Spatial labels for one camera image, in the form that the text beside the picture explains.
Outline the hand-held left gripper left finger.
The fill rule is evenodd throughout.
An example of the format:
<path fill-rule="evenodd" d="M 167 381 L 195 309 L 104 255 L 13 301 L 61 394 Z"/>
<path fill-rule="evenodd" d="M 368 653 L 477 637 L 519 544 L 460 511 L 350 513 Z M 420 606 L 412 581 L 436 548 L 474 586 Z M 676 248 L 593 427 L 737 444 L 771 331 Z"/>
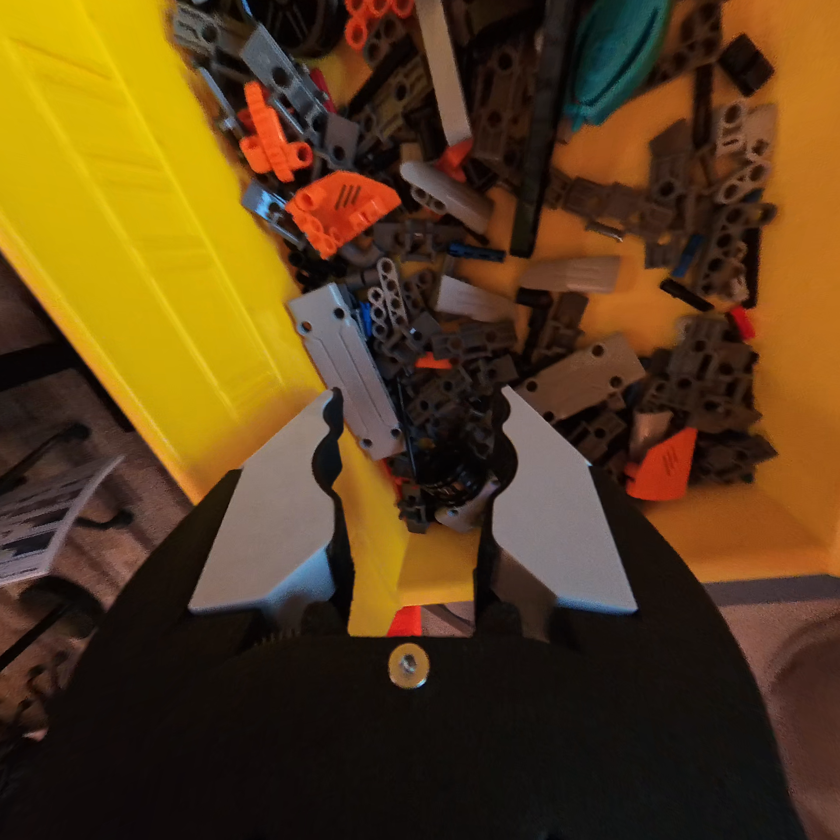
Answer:
<path fill-rule="evenodd" d="M 299 630 L 309 606 L 350 621 L 354 562 L 343 504 L 343 394 L 318 395 L 238 471 L 189 603 L 194 615 L 258 612 Z"/>

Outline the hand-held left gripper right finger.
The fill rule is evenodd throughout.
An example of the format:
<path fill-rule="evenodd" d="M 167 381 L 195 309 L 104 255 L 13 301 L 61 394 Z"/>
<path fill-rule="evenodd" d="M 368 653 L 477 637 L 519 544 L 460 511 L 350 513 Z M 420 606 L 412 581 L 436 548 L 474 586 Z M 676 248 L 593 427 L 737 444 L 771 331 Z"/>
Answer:
<path fill-rule="evenodd" d="M 637 599 L 592 466 L 509 385 L 491 402 L 497 479 L 476 561 L 476 626 L 551 639 L 561 610 L 633 616 Z"/>

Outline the pile of dark building parts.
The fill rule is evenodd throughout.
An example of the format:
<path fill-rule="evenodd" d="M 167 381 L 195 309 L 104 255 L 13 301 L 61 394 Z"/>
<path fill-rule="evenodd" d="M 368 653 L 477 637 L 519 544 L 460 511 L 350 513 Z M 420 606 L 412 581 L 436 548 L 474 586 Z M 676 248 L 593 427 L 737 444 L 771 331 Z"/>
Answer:
<path fill-rule="evenodd" d="M 625 489 L 625 467 L 686 427 L 698 431 L 688 487 L 750 484 L 776 456 L 753 427 L 759 356 L 726 313 L 758 297 L 763 199 L 779 110 L 749 97 L 774 69 L 750 37 L 724 45 L 723 2 L 692 2 L 671 50 L 603 124 L 572 133 L 564 118 L 574 42 L 594 2 L 415 2 L 410 17 L 373 22 L 361 51 L 344 37 L 344 2 L 175 2 L 171 34 L 212 94 L 216 126 L 249 175 L 245 209 L 287 247 L 299 292 L 335 283 L 401 421 L 404 451 L 378 460 L 395 481 L 398 516 L 425 533 L 433 518 L 480 525 L 498 487 L 491 400 L 602 340 L 581 322 L 614 292 L 617 255 L 532 262 L 515 297 L 459 277 L 532 256 L 540 215 L 644 244 L 659 289 L 691 307 L 676 344 L 637 355 L 646 375 L 555 428 Z M 259 81 L 311 168 L 290 183 L 252 172 L 239 149 L 244 85 Z M 495 205 L 486 234 L 416 202 L 400 164 L 423 161 Z M 286 211 L 295 192 L 334 172 L 369 177 L 402 204 L 322 259 Z M 488 469 L 478 497 L 440 507 L 419 486 L 433 461 Z"/>

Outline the yellow plastic parts bin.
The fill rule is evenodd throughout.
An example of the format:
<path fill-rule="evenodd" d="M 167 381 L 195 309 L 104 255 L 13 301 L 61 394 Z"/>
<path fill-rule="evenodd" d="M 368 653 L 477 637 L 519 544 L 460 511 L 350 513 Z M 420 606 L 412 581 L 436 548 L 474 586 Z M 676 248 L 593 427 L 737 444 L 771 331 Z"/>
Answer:
<path fill-rule="evenodd" d="M 2 2 L 2 251 L 199 501 L 323 384 L 167 12 Z M 647 514 L 706 583 L 838 577 L 838 2 L 723 2 L 721 29 L 774 68 L 751 99 L 779 120 L 749 318 L 779 456 Z"/>

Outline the black wheel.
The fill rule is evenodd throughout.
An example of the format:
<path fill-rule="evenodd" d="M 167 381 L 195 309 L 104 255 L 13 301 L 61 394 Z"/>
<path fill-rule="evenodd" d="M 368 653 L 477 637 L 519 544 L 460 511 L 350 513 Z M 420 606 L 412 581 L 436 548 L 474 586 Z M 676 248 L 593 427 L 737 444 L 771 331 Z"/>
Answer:
<path fill-rule="evenodd" d="M 424 495 L 447 508 L 460 507 L 478 497 L 487 477 L 486 465 L 470 458 L 433 461 L 418 474 Z"/>

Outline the orange vented panel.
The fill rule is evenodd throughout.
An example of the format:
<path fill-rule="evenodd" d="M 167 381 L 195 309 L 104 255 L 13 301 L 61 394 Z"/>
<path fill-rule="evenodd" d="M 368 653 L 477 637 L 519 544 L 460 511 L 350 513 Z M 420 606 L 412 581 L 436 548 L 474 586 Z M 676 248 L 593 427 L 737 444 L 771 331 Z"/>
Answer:
<path fill-rule="evenodd" d="M 303 186 L 286 211 L 322 259 L 402 204 L 392 187 L 350 171 L 336 171 Z"/>
<path fill-rule="evenodd" d="M 698 431 L 686 427 L 625 467 L 625 492 L 641 501 L 675 501 L 687 491 Z"/>

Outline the light grey panel plate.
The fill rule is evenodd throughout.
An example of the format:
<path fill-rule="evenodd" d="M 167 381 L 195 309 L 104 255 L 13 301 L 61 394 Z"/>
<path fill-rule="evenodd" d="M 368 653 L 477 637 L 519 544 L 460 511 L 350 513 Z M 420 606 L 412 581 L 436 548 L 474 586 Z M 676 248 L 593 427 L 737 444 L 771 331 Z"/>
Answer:
<path fill-rule="evenodd" d="M 354 314 L 336 283 L 307 292 L 287 304 L 322 381 L 339 389 L 344 422 L 373 461 L 401 454 L 401 421 Z"/>

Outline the printed paper sheet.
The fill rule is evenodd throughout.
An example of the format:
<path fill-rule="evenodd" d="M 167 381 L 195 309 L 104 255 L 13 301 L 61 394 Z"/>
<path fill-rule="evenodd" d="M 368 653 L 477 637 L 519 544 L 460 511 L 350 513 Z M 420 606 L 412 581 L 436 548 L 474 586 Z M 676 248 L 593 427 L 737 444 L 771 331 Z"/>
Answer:
<path fill-rule="evenodd" d="M 123 460 L 97 458 L 2 496 L 2 587 L 50 572 L 83 508 Z"/>

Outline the light grey angled beam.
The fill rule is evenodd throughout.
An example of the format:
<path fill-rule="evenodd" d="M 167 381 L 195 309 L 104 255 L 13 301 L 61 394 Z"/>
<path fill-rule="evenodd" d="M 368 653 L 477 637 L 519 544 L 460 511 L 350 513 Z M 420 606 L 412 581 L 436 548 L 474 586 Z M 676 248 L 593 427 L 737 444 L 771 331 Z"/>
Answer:
<path fill-rule="evenodd" d="M 495 205 L 486 195 L 423 161 L 401 163 L 400 175 L 420 205 L 438 215 L 456 218 L 477 235 L 487 233 Z"/>

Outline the orange connector block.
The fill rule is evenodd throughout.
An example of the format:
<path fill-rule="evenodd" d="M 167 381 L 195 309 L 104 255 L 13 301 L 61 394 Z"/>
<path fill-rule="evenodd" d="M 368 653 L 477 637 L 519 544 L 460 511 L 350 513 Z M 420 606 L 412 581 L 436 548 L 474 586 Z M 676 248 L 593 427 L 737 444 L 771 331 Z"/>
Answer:
<path fill-rule="evenodd" d="M 245 107 L 237 116 L 245 136 L 239 149 L 253 173 L 273 174 L 280 182 L 290 183 L 299 171 L 312 167 L 314 154 L 305 141 L 289 140 L 280 116 L 267 101 L 268 90 L 257 80 L 244 85 Z"/>

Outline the blue brick separator tool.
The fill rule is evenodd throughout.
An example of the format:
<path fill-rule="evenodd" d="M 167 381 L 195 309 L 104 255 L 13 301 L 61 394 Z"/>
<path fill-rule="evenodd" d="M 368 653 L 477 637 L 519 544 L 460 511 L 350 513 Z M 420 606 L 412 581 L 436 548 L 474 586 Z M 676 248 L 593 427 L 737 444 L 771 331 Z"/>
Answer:
<path fill-rule="evenodd" d="M 596 1 L 577 31 L 563 116 L 570 131 L 601 125 L 641 88 L 659 57 L 674 3 Z"/>

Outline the orange triple pin connector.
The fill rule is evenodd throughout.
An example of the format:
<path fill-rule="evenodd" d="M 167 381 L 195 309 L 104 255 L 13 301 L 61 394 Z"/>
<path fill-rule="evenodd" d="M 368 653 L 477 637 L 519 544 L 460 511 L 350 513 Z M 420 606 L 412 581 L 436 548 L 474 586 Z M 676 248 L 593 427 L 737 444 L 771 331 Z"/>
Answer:
<path fill-rule="evenodd" d="M 344 28 L 344 37 L 349 46 L 361 51 L 368 39 L 373 22 L 386 14 L 405 19 L 414 10 L 414 1 L 344 1 L 349 19 Z"/>

